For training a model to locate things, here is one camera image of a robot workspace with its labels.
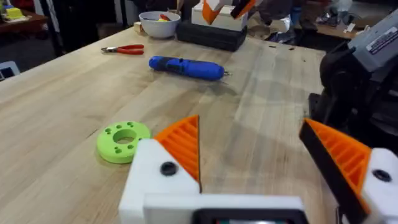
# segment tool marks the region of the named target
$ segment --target blue screwdriver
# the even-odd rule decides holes
[[[174,72],[204,80],[219,80],[224,75],[230,75],[230,73],[224,71],[221,65],[216,63],[182,58],[153,56],[149,60],[149,66],[157,71]]]

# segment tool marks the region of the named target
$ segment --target green 3d printed part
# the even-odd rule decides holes
[[[144,124],[122,121],[106,127],[99,134],[97,151],[108,162],[125,164],[132,161],[138,141],[149,138],[150,130]]]

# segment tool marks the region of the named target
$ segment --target label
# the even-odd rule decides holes
[[[391,27],[387,32],[366,46],[366,50],[368,50],[370,54],[375,55],[396,40],[396,38],[398,38],[398,29],[396,27]]]

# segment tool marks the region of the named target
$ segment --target butcher block table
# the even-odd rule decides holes
[[[145,54],[100,51],[129,44]],[[154,55],[216,62],[232,75],[155,72]],[[98,134],[131,120],[155,135],[191,114],[200,115],[204,193],[298,195],[310,223],[334,223],[333,197],[299,140],[323,56],[252,38],[231,53],[131,28],[1,82],[0,223],[119,223],[130,165],[102,160]]]

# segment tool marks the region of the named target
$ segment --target pliers handle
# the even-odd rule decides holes
[[[126,45],[122,47],[104,47],[101,50],[104,53],[121,53],[121,54],[130,54],[130,55],[141,55],[144,53],[144,46],[142,44],[133,44]]]

